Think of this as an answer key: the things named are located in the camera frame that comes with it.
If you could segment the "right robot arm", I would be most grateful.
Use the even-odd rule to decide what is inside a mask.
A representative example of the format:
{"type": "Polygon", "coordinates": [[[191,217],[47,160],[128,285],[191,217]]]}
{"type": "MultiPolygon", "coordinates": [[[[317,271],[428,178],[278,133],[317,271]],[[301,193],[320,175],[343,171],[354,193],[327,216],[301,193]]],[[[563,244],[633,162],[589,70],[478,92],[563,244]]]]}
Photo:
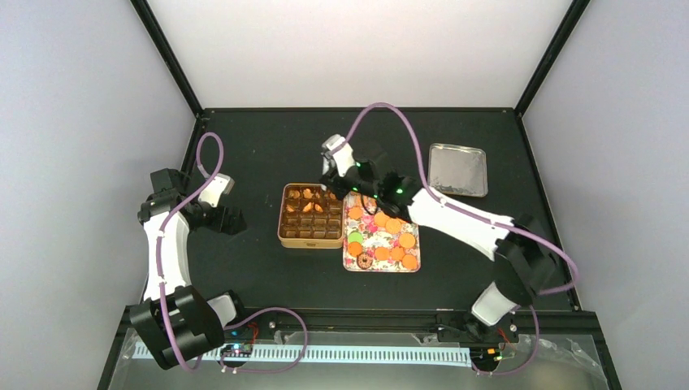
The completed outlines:
{"type": "Polygon", "coordinates": [[[350,193],[371,198],[375,213],[391,222],[431,228],[470,246],[492,262],[492,280],[462,321],[473,340],[484,340],[518,307],[544,293],[556,268],[554,249],[535,234],[538,222],[491,214],[427,189],[417,180],[358,162],[343,150],[323,155],[321,182],[343,200],[350,193]]]}

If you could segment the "green macaron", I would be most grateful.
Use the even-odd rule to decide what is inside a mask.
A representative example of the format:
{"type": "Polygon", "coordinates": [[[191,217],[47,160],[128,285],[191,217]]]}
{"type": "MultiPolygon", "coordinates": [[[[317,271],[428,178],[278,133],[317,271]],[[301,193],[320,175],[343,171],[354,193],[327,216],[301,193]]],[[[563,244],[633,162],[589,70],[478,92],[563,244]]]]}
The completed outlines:
{"type": "Polygon", "coordinates": [[[364,237],[360,232],[351,232],[348,235],[348,242],[349,243],[361,244],[363,241],[364,241],[364,237]]]}

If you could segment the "gold cookie tin with tray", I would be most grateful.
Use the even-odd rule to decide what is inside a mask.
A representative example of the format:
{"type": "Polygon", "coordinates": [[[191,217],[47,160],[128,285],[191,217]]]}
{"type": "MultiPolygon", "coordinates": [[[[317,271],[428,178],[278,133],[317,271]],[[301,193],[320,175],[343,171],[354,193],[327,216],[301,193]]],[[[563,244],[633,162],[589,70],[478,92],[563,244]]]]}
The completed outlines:
{"type": "Polygon", "coordinates": [[[286,184],[277,236],[287,249],[340,249],[344,218],[344,202],[320,184],[286,184]]]}

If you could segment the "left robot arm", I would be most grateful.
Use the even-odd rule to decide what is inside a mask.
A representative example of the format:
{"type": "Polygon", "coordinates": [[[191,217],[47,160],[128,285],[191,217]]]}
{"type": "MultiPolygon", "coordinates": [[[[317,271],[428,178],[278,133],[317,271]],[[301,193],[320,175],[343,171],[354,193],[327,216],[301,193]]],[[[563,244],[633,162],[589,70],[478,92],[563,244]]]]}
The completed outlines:
{"type": "Polygon", "coordinates": [[[246,222],[240,209],[219,203],[235,184],[229,175],[218,174],[193,193],[186,193],[185,176],[175,169],[155,171],[150,179],[153,192],[137,214],[148,242],[149,276],[130,320],[158,366],[169,370],[221,346],[224,326],[242,310],[231,290],[206,299],[193,287],[189,234],[206,228],[232,236],[246,222]]]}

